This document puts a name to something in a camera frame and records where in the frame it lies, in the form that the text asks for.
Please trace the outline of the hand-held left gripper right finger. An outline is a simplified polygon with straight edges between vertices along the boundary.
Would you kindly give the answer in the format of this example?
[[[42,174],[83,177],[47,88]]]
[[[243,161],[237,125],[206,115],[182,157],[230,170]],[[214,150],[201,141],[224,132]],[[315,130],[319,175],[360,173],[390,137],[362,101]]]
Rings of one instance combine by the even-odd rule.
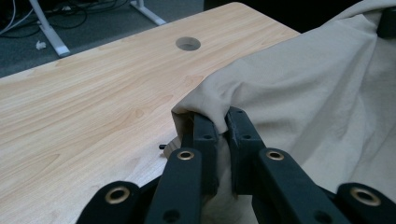
[[[231,153],[232,189],[236,195],[252,195],[257,184],[254,161],[266,148],[248,114],[231,107],[226,115],[227,143]]]

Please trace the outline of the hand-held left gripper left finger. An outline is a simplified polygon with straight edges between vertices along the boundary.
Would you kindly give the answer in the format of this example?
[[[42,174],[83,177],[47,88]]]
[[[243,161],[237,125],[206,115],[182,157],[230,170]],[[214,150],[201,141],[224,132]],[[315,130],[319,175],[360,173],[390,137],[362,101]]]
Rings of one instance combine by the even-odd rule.
[[[202,155],[202,192],[215,196],[218,192],[217,175],[218,133],[213,122],[200,114],[191,113],[188,129],[182,136],[182,147],[198,150]]]

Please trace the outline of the beige shorts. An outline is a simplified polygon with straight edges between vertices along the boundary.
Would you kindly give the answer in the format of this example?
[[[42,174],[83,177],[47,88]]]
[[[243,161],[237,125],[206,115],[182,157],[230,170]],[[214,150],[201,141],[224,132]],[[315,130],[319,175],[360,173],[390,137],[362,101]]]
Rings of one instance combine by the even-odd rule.
[[[224,134],[235,106],[265,145],[287,151],[319,186],[360,183],[396,203],[396,37],[376,33],[388,7],[396,0],[362,0],[213,73],[173,108],[177,133],[197,112]],[[375,224],[396,224],[391,213]]]

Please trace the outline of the white metal stand frame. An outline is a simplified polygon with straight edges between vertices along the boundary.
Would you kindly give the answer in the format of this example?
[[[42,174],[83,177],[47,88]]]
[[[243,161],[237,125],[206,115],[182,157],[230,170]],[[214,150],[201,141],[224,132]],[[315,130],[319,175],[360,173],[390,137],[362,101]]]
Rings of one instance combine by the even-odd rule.
[[[33,8],[34,13],[38,17],[38,25],[42,33],[48,39],[49,43],[52,45],[54,50],[56,51],[57,55],[62,58],[66,57],[70,54],[69,48],[66,44],[62,41],[62,39],[58,36],[55,30],[50,25],[49,21],[47,20],[41,6],[38,3],[38,0],[29,0],[30,5]],[[153,21],[155,24],[161,26],[166,24],[162,18],[158,15],[150,11],[147,7],[145,7],[144,0],[131,0],[130,5],[146,16],[148,19]]]

